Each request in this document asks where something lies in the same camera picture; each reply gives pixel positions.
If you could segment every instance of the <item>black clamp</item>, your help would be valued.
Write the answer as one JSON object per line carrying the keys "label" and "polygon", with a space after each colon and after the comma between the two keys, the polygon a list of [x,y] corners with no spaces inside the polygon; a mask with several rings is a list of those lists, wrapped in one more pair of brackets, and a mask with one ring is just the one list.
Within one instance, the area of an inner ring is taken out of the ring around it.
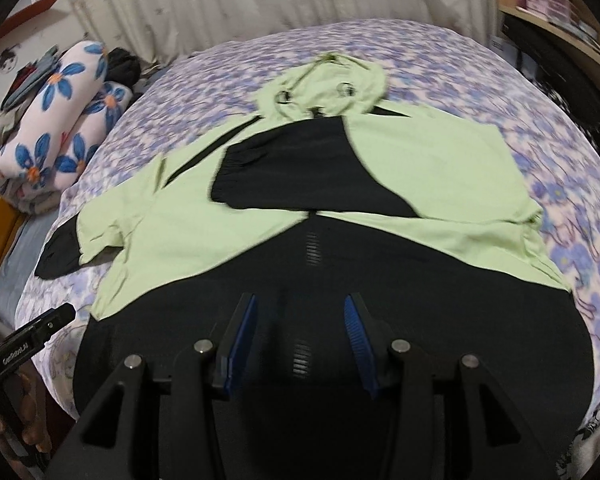
{"label": "black clamp", "polygon": [[[381,480],[430,480],[441,446],[445,479],[555,477],[552,460],[477,356],[445,360],[393,338],[360,294],[347,297],[344,314],[363,386],[374,398],[397,397]],[[444,401],[444,429],[437,432],[434,396]]]}
{"label": "black clamp", "polygon": [[211,401],[238,388],[256,329],[253,294],[221,313],[208,339],[182,350],[168,380],[154,380],[142,356],[120,363],[88,403],[50,464],[47,480],[158,478],[157,418],[171,396],[174,478],[224,479]]}

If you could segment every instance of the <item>blue gripper pad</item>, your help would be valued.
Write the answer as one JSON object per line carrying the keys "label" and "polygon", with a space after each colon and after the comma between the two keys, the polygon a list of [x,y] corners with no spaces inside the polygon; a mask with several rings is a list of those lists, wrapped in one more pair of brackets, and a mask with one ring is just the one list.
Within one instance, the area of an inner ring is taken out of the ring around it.
{"label": "blue gripper pad", "polygon": [[220,386],[226,396],[240,386],[257,324],[257,298],[243,294],[216,354],[214,386]]}
{"label": "blue gripper pad", "polygon": [[365,326],[351,296],[344,301],[344,324],[351,344],[351,350],[358,365],[358,373],[363,388],[375,399],[380,391],[378,383],[378,366],[371,341],[366,334]]}

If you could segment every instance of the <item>purple floral bedding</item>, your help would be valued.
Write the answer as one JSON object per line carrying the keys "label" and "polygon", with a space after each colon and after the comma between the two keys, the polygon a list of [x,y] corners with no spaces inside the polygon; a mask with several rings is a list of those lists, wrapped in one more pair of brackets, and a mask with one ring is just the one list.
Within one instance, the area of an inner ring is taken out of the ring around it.
{"label": "purple floral bedding", "polygon": [[[120,119],[80,180],[64,192],[54,225],[157,153],[253,111],[253,91],[327,50],[381,64],[391,100],[432,105],[500,128],[529,193],[544,207],[549,254],[573,286],[574,308],[591,335],[595,384],[583,424],[592,420],[600,403],[600,158],[563,111],[515,69],[450,30],[400,20],[337,23],[225,43],[180,62]],[[103,264],[48,282],[31,276],[16,312],[21,326],[65,301],[76,307],[77,319],[34,359],[54,398],[74,416],[75,357],[106,271]]]}

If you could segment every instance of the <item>black sleeve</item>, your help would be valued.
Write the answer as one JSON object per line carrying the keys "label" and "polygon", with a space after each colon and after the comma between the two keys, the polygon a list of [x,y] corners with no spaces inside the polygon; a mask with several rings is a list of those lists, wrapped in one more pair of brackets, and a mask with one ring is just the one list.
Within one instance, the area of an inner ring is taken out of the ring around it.
{"label": "black sleeve", "polygon": [[80,269],[78,215],[67,220],[51,235],[40,255],[35,275],[43,280],[59,278]]}

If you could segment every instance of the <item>drawstring grommet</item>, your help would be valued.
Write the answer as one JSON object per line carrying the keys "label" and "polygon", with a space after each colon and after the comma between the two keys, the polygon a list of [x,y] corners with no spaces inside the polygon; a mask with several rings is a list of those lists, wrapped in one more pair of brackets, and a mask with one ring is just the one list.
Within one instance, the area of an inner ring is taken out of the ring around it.
{"label": "drawstring grommet", "polygon": [[281,105],[288,104],[288,102],[291,101],[291,92],[289,90],[281,90],[276,95],[276,101]]}
{"label": "drawstring grommet", "polygon": [[356,94],[356,89],[353,88],[351,83],[340,83],[337,86],[338,93],[342,97],[353,97]]}

